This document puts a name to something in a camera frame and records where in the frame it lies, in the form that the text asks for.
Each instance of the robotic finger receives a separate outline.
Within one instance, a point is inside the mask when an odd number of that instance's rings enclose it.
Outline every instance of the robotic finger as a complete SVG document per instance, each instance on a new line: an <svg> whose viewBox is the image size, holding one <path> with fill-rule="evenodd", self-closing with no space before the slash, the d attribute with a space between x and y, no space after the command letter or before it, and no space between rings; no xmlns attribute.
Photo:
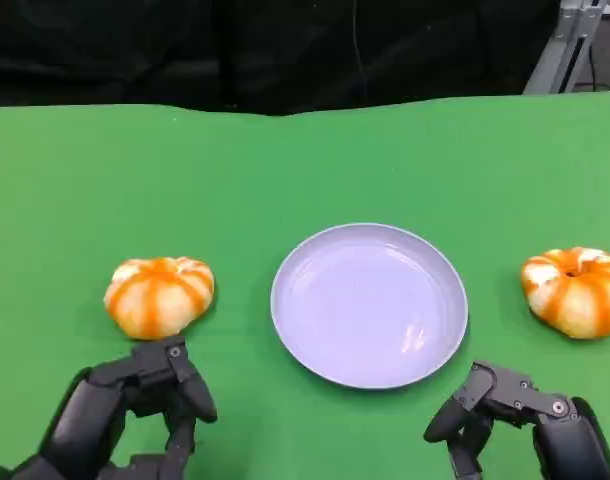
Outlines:
<svg viewBox="0 0 610 480"><path fill-rule="evenodd" d="M481 479L477 457L495 420L516 428L534 425L533 443L545 480L610 480L609 446L585 400L542 393L528 376L487 362L474 362L424 439L447 443L456 478Z"/></svg>
<svg viewBox="0 0 610 480"><path fill-rule="evenodd" d="M127 411L138 418L162 413L170 437L165 454L136 455L117 468L110 458ZM185 340L142 343L128 357L82 370L38 453L14 470L0 467L0 480L182 480L194 451L196 418L211 423L217 414Z"/></svg>

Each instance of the plate rim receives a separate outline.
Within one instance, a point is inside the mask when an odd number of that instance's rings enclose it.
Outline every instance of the plate rim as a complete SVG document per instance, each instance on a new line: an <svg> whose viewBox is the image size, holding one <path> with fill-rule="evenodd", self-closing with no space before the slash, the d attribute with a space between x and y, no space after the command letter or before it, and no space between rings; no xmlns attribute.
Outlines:
<svg viewBox="0 0 610 480"><path fill-rule="evenodd" d="M297 254L297 252L304 247L306 244L314 241L317 237L325 235L331 231L334 230L343 230L343 229L347 229L347 228L355 228L355 227L377 227L377 228L382 228L382 229L389 229L389 230L395 230L399 233L402 233L403 235L412 237L415 240L418 240L422 243L424 243L425 245L427 245L430 249L432 249L435 253L438 254L438 256L440 258L443 259L443 261L447 264L447 266L449 267L449 269L451 270L451 272L454 274L454 276L456 277L456 280L458 282L458 286L459 286L459 291L462 295L463 301L464 301L464 305L465 305L465 309L464 309L464 321L463 321L463 325L461 328L461 331L458 333L458 340L455 343L454 347L448 352L448 354L445 356L445 358L439 362L435 367L433 367L432 369L430 369L429 371L427 371L424 375L422 376L418 376L415 378L412 378L409 381L405 381L404 383L393 383L393 384L388 384L388 385L373 385L373 386L365 386L365 385L354 385L351 383L346 383L343 381L340 381L338 379L332 378L328 375L325 375L321 372L316 371L313 367L310 367L309 365L307 365L305 362L303 362L298 356L296 356L296 354L292 351L292 349L289 347L289 345L286 344L285 340L284 340L284 336L282 335L281 329L276 321L276 290L277 290L277 283L278 283L278 279L279 277L281 277L281 273L286 269L288 263L290 262L290 260ZM274 330L276 331L278 338L281 341L281 344L283 345L283 347L289 352L289 354L303 367L305 367L307 370L309 370L310 372L314 373L315 375L318 375L321 378L324 378L325 380L335 383L337 385L341 385L344 387L350 387L350 388L355 388L355 389L360 389L360 390L390 390L390 389L396 389L396 388L402 388L402 387L407 387L409 385L412 385L414 383L418 383L426 378L431 377L432 375L434 375L438 370L440 370L441 368L443 368L447 362L449 362L452 357L456 354L456 352L458 351L458 349L460 348L461 344L463 343L463 339L465 338L465 333L467 332L467 327L469 324L469 299L467 298L467 292L465 290L465 285L463 284L463 280L461 279L461 276L458 274L458 271L456 271L456 269L454 268L454 265L452 265L452 262L450 262L448 260L448 258L443 254L443 252L441 252L438 248L436 248L434 245L432 245L430 242L428 242L427 240L425 240L424 238L422 238L421 236L412 233L408 230L405 230L403 228L400 227L396 227L394 225L388 225L388 224L384 224L384 223L377 223L377 222L353 222L353 223L344 223L342 225L334 225L332 227L328 227L325 228L324 230L320 230L317 233L314 233L313 235L310 235L309 237L305 238L304 240L302 240L298 245L296 245L290 252L289 254L283 259L283 261L281 262L280 266L278 267L278 270L276 271L276 274L274 275L274 280L272 281L272 289L270 292L270 314L272 316L272 323L274 324Z"/></svg>

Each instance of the black backdrop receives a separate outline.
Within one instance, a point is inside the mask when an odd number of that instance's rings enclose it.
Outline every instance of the black backdrop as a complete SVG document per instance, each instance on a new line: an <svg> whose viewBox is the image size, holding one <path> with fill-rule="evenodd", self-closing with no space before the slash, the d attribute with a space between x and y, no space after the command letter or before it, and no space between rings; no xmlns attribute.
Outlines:
<svg viewBox="0 0 610 480"><path fill-rule="evenodd" d="M0 105L286 114L521 93L559 9L356 2L0 0Z"/></svg>

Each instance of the green table surface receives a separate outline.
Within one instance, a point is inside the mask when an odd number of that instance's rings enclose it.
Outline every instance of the green table surface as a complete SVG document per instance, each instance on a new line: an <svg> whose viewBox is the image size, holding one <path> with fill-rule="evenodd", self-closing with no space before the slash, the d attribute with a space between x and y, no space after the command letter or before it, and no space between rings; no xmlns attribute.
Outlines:
<svg viewBox="0 0 610 480"><path fill-rule="evenodd" d="M381 222L441 249L470 330L436 375L344 389L274 333L269 292L301 240ZM72 376L131 346L105 313L131 257L198 257L218 296L187 330L220 410L197 429L196 480L450 479L425 426L475 358L587 397L610 442L610 338L563 338L528 313L521 263L610 250L610 94L478 98L287 118L159 106L0 109L0 463L32 454ZM115 458L163 448L128 421ZM538 478L528 429L498 425L490 479Z"/></svg>

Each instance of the striped pumpkin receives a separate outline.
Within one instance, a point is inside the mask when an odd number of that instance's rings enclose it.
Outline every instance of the striped pumpkin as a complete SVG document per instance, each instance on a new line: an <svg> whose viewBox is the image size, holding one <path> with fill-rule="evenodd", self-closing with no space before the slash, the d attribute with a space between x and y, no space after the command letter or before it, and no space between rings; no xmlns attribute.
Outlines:
<svg viewBox="0 0 610 480"><path fill-rule="evenodd" d="M127 260L114 272L105 308L132 338L178 334L204 313L214 295L209 267L187 257Z"/></svg>
<svg viewBox="0 0 610 480"><path fill-rule="evenodd" d="M610 254L593 248L550 250L521 271L532 311L572 338L610 335Z"/></svg>

